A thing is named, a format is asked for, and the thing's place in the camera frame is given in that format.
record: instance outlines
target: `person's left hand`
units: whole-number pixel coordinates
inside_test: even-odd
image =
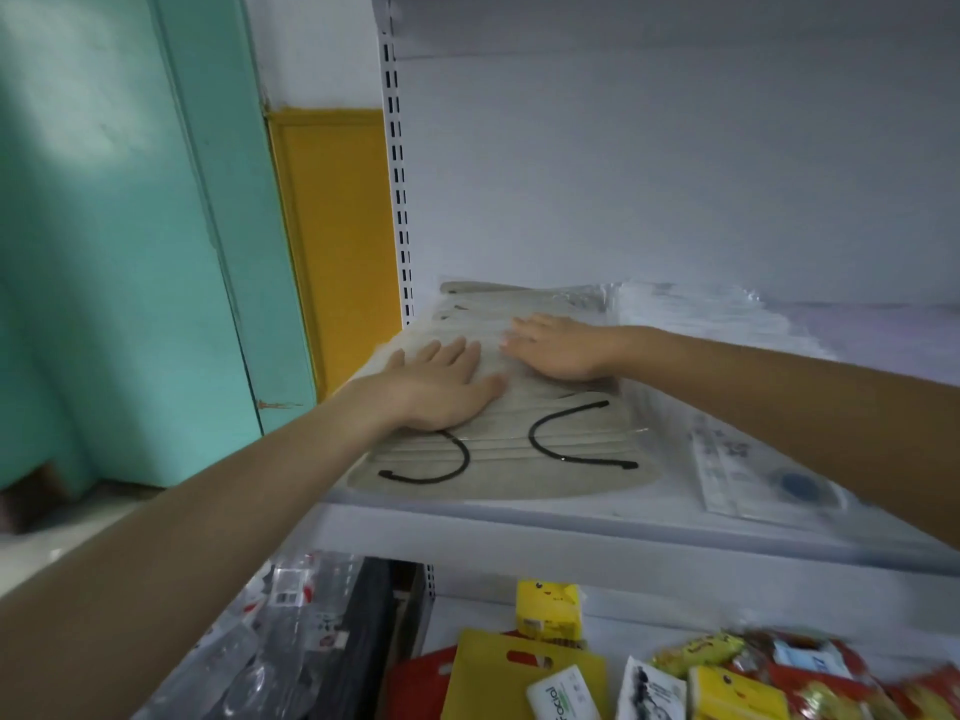
[[[397,426],[436,431],[475,417],[506,390],[504,374],[471,383],[479,363],[475,340],[432,340],[409,362],[403,349],[394,351],[386,368],[368,378],[383,390],[381,403],[395,410]]]

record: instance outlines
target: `forearm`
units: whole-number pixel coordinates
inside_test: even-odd
[[[960,547],[960,389],[652,328],[616,331],[611,372],[743,430]]]
[[[10,717],[130,717],[323,493],[392,428],[353,382],[0,601]]]

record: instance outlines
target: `teal wall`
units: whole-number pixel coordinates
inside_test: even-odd
[[[259,436],[148,0],[0,0],[0,211],[0,277],[100,475],[169,486]]]
[[[13,302],[0,283],[0,489],[52,460],[74,496],[93,470],[66,408],[43,377]]]
[[[264,432],[316,404],[243,0],[153,0]]]

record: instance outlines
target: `blue circle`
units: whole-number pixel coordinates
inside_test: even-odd
[[[785,472],[779,478],[780,487],[791,497],[804,503],[820,501],[820,485],[810,475],[800,472]]]

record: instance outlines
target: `hand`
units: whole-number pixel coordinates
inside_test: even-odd
[[[514,318],[500,350],[543,375],[588,381],[613,375],[618,328],[534,313]]]
[[[403,349],[394,351],[383,371],[369,378],[379,381],[381,406],[395,410],[396,426],[436,431],[475,417],[506,390],[503,374],[472,384],[479,363],[475,340],[432,340],[409,363]]]

